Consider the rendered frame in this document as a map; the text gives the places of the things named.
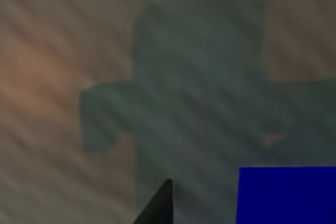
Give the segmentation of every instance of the blue rectangle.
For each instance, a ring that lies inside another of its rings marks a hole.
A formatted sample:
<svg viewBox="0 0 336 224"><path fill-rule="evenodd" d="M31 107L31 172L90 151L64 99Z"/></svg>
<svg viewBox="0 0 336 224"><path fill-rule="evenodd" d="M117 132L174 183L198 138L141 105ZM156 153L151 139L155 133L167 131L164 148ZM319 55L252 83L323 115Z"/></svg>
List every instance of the blue rectangle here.
<svg viewBox="0 0 336 224"><path fill-rule="evenodd" d="M336 223L336 167L242 167L237 224Z"/></svg>

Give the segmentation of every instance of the blurry brown background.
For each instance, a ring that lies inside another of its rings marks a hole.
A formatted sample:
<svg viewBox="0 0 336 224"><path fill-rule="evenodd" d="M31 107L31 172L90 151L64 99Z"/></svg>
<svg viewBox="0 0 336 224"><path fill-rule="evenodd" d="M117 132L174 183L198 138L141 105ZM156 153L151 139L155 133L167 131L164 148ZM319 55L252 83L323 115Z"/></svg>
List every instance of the blurry brown background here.
<svg viewBox="0 0 336 224"><path fill-rule="evenodd" d="M0 223L130 223L133 140L82 151L81 89L130 79L146 0L0 0ZM336 76L334 0L267 0L271 80Z"/></svg>

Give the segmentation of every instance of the textured background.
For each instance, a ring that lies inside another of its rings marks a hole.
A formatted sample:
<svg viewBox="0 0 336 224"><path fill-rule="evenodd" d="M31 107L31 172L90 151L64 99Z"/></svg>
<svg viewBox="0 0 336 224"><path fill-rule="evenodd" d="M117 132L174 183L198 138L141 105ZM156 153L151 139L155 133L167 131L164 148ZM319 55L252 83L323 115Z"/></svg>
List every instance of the textured background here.
<svg viewBox="0 0 336 224"><path fill-rule="evenodd" d="M130 223L133 142L85 154L80 90L130 76L145 0L0 0L0 223ZM334 77L334 0L268 0L271 80Z"/></svg>

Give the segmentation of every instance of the brown surface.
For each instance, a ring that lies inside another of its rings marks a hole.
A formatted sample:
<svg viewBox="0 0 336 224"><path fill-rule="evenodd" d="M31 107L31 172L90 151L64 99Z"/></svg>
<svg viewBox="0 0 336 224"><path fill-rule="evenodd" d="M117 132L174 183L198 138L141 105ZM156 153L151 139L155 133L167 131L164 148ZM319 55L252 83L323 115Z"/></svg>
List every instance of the brown surface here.
<svg viewBox="0 0 336 224"><path fill-rule="evenodd" d="M144 0L0 0L0 223L129 223L133 145L82 152L79 91L130 76ZM333 0L268 0L271 80L335 76Z"/></svg>

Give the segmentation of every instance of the wooden surface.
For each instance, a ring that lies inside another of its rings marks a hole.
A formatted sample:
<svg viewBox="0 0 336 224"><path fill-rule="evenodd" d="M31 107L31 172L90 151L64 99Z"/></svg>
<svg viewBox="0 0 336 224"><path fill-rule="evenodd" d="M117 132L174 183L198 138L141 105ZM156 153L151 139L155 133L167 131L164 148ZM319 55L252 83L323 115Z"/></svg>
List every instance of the wooden surface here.
<svg viewBox="0 0 336 224"><path fill-rule="evenodd" d="M130 78L146 0L0 0L0 222L130 223L131 137L85 154L80 90ZM334 0L266 0L263 57L277 80L335 77Z"/></svg>

